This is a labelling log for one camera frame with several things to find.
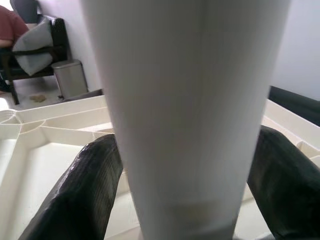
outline stainless steel trash can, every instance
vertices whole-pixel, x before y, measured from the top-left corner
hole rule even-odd
[[[79,60],[52,64],[61,95],[67,99],[88,92],[84,71]]]

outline white pole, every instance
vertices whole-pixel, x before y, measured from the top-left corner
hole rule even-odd
[[[289,0],[82,7],[144,239],[231,239]]]

